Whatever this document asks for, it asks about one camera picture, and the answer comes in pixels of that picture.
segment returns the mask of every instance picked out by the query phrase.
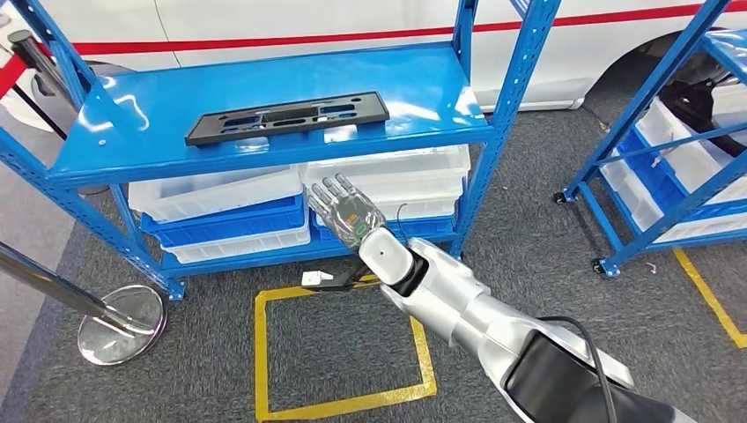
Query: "yellow tape square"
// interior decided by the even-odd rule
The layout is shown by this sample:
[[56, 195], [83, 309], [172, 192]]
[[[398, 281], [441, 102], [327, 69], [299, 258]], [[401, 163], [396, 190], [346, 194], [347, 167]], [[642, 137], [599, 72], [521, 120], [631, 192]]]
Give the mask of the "yellow tape square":
[[359, 412], [386, 405], [405, 403], [436, 394], [436, 378], [433, 374], [431, 354], [428, 351], [428, 344], [425, 341], [423, 325], [417, 320], [410, 318], [412, 336], [415, 338], [420, 377], [423, 379], [422, 383], [396, 390], [362, 395], [360, 397], [271, 412], [267, 370], [267, 315], [265, 313], [265, 306], [270, 301], [313, 294], [315, 294], [314, 291], [293, 286], [261, 291], [255, 298], [255, 415], [258, 421], [322, 419], [349, 412]]

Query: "blue plastic bin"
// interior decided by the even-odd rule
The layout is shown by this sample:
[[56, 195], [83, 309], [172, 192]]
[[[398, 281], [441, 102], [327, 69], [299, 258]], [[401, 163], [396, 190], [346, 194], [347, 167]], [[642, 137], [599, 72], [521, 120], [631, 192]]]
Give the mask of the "blue plastic bin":
[[[628, 134], [618, 144], [618, 151], [622, 154], [625, 152], [634, 152], [643, 148], [651, 147], [648, 141], [633, 127]], [[684, 185], [677, 179], [675, 170], [664, 159], [660, 160], [656, 166], [652, 167], [659, 152], [647, 152], [638, 154], [625, 159], [625, 163], [635, 172], [636, 176], [643, 182], [651, 197], [666, 213], [672, 207], [676, 206], [690, 193]], [[701, 219], [716, 218], [730, 214], [747, 212], [747, 202], [736, 200], [718, 204], [701, 205], [698, 209], [690, 213], [682, 221], [693, 221]]]
[[301, 227], [306, 212], [301, 193], [295, 197], [170, 223], [156, 223], [143, 213], [140, 228], [156, 237], [162, 246], [176, 247]]
[[[331, 242], [341, 244], [340, 240], [330, 231], [326, 226], [319, 225], [316, 221], [316, 215], [312, 212], [311, 221], [313, 222], [314, 229], [319, 233], [319, 239], [323, 242]], [[440, 234], [449, 234], [454, 232], [454, 215], [451, 216], [439, 216], [435, 218], [421, 218], [421, 219], [403, 219], [397, 223], [396, 220], [390, 220], [387, 224], [388, 228], [394, 233], [397, 238], [402, 239], [402, 231], [407, 237], [418, 236], [418, 237], [429, 237], [437, 236]]]

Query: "stacked bins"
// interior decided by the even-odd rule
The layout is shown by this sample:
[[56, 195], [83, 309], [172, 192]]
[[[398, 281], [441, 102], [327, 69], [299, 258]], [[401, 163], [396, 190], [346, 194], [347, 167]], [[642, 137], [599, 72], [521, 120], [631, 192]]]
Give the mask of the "stacked bins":
[[180, 263], [311, 241], [295, 166], [133, 182], [129, 206], [142, 213], [141, 229]]
[[[454, 231], [456, 201], [469, 170], [467, 145], [316, 161], [300, 168], [308, 188], [323, 177], [344, 174], [381, 209], [391, 229], [408, 237]], [[338, 242], [318, 216], [312, 224], [322, 241]]]
[[[716, 105], [719, 104], [719, 98], [734, 98], [735, 89], [744, 90], [742, 85], [734, 87], [723, 87], [725, 91], [716, 88]], [[747, 103], [742, 103], [742, 108], [743, 111], [747, 111]], [[718, 119], [716, 107], [714, 120]], [[651, 108], [620, 142], [613, 154], [634, 152], [652, 145], [686, 138], [692, 133], [692, 130], [680, 122], [660, 100], [655, 99]], [[719, 172], [730, 160], [728, 155], [710, 141], [704, 140], [610, 163], [602, 167], [602, 175], [625, 205], [627, 211], [623, 212], [627, 212], [626, 217], [632, 222], [633, 228], [641, 232]], [[747, 177], [742, 177], [657, 238], [655, 243], [694, 239], [745, 229], [745, 199]]]

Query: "white car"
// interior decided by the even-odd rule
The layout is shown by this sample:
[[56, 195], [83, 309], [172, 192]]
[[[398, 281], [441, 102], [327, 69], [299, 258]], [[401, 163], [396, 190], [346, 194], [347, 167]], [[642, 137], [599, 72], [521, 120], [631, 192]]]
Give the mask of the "white car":
[[[42, 3], [95, 71], [114, 73], [447, 40], [458, 0]], [[599, 77], [626, 53], [641, 49], [661, 56], [700, 3], [564, 0], [522, 109], [579, 107]], [[7, 2], [1, 12], [11, 17], [0, 30], [0, 43], [8, 48], [7, 34], [26, 23]], [[498, 95], [519, 19], [508, 0], [484, 0], [478, 7], [472, 86], [486, 111]], [[747, 2], [732, 2], [717, 26], [747, 27]], [[55, 108], [49, 94], [40, 92], [31, 71], [18, 85], [45, 110]], [[8, 93], [0, 103], [21, 122], [48, 130], [15, 93]]]

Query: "yellow floor tape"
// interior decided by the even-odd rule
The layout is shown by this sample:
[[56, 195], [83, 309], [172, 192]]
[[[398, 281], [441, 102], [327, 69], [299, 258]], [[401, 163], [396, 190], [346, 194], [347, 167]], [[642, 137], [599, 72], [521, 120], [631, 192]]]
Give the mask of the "yellow floor tape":
[[734, 322], [731, 320], [731, 317], [729, 317], [729, 315], [726, 313], [726, 310], [724, 310], [720, 302], [716, 299], [716, 296], [711, 291], [711, 288], [708, 287], [706, 281], [703, 280], [703, 278], [700, 276], [700, 273], [698, 273], [698, 270], [695, 269], [695, 266], [690, 261], [690, 258], [688, 258], [688, 256], [682, 249], [675, 249], [675, 256], [677, 257], [679, 263], [682, 265], [684, 272], [687, 273], [687, 276], [692, 279], [692, 282], [698, 288], [698, 291], [700, 291], [700, 295], [702, 295], [703, 299], [706, 300], [706, 304], [708, 304], [708, 306], [710, 306], [716, 314], [719, 322], [721, 322], [721, 326], [723, 326], [724, 330], [726, 330], [726, 333], [728, 333], [729, 336], [734, 340], [736, 346], [738, 346], [739, 348], [747, 347], [747, 334], [739, 331]]
[[[363, 277], [356, 288], [376, 285], [375, 277]], [[288, 288], [261, 291], [255, 298], [255, 414], [259, 421], [286, 419], [322, 419], [349, 412], [370, 410], [386, 405], [400, 404], [436, 394], [436, 378], [433, 374], [431, 354], [425, 341], [423, 325], [410, 318], [412, 335], [415, 338], [415, 349], [420, 367], [419, 385], [377, 392], [360, 397], [330, 401], [328, 403], [307, 405], [290, 410], [270, 411], [267, 375], [267, 315], [265, 306], [269, 301], [313, 295], [316, 292], [293, 286]]]

